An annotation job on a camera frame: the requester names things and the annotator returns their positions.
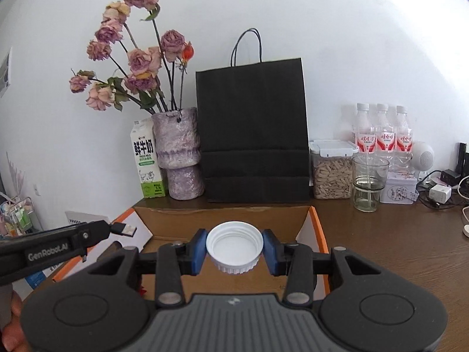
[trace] wall picture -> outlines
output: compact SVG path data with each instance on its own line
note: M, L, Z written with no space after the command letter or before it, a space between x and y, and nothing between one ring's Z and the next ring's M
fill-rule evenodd
M11 84L11 49L0 65L0 98Z

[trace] green label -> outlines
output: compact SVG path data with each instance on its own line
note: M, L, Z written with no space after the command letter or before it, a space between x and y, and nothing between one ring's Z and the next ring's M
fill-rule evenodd
M166 195L163 181L143 182L141 186L144 198L164 197Z
M138 165L152 165L152 164L155 164L154 160L144 161L142 163L138 163Z

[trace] black paper bag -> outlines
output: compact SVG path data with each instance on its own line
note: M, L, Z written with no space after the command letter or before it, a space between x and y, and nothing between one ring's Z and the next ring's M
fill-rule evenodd
M196 73L207 199L307 201L309 148L301 59L236 66L238 43L232 67Z

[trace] blue gripper pad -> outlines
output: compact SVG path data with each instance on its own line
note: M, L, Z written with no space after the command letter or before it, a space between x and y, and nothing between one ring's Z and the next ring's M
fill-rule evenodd
M264 239L264 258L266 259L267 267L269 272L273 276L278 276L278 261L277 253L275 250L275 244L271 238L271 231L264 230L262 232L262 238Z
M202 269L203 260L205 260L205 255L207 254L207 249L205 247L205 242L207 240L208 232L205 229L199 230L200 236L193 245L192 251L192 274L198 275Z

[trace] purple ceramic vase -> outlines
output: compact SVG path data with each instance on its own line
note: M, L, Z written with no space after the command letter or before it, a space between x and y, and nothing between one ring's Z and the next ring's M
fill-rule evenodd
M152 116L158 165L166 169L169 195L190 200L203 194L197 109L160 112Z

